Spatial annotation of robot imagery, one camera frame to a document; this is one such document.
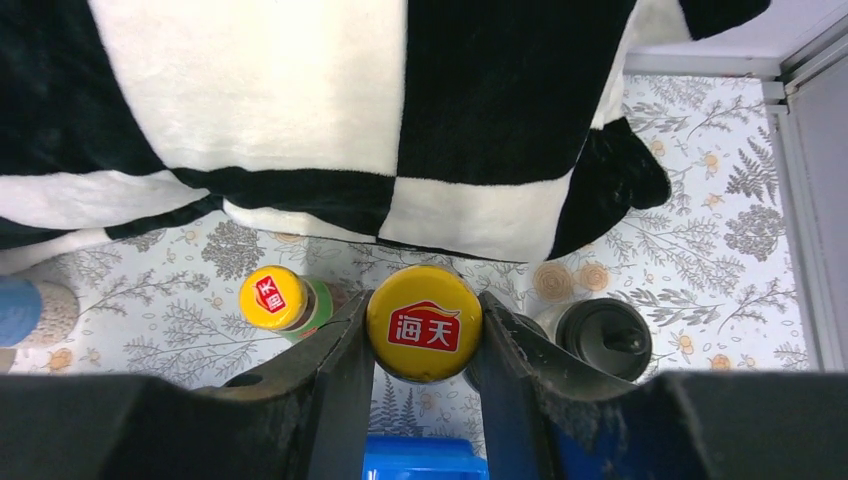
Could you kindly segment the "blue plastic divided bin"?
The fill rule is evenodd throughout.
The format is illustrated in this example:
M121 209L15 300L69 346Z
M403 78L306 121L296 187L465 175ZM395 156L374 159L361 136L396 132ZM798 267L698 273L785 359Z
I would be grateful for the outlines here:
M488 464L468 440L369 435L362 478L367 480L488 480Z

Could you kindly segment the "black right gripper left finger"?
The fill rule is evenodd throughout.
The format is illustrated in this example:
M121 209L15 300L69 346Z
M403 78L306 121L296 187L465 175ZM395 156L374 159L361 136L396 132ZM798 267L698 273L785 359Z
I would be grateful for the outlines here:
M361 292L220 387L154 376L5 375L5 479L357 479L374 355Z

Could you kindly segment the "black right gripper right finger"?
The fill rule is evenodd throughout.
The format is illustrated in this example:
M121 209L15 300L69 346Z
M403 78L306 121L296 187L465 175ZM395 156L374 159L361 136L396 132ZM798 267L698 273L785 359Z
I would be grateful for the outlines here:
M634 385L484 292L476 354L493 479L843 479L847 377L667 371Z

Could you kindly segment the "sauce bottle yellow cap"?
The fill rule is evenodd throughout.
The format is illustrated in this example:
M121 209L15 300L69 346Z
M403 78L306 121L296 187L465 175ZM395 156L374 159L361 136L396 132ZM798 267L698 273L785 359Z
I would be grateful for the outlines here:
M332 282L271 265L244 280L238 300L250 325L298 343L327 324L349 296Z
M433 264L391 274L371 295L365 314L378 364L412 383L460 374L483 333L480 300L455 270Z

